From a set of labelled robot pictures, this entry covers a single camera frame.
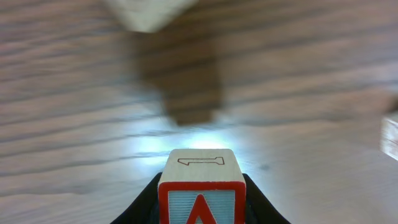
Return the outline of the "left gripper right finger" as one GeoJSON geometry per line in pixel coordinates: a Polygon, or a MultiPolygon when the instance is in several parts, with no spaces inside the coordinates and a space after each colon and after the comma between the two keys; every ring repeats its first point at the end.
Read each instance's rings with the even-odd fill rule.
{"type": "Polygon", "coordinates": [[[243,174],[246,181],[245,224],[290,224],[281,215],[259,187],[247,174],[243,174]]]}

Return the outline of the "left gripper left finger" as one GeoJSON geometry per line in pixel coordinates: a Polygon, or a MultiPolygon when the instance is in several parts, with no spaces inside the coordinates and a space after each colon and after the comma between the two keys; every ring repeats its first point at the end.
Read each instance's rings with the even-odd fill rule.
{"type": "Polygon", "coordinates": [[[159,224],[157,186],[161,172],[146,185],[130,206],[110,224],[159,224]]]}

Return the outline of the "red letter A block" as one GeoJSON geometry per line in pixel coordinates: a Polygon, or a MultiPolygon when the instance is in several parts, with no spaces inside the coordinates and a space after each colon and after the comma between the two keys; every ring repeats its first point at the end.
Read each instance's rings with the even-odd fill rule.
{"type": "Polygon", "coordinates": [[[246,182],[230,149],[174,149],[158,183],[161,224],[244,224],[246,182]]]}

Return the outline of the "yellow letter C block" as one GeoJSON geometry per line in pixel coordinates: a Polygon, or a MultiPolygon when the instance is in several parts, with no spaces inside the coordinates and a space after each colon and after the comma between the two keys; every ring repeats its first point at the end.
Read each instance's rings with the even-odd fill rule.
{"type": "Polygon", "coordinates": [[[165,27],[198,0],[105,0],[129,31],[153,33],[165,27]]]}

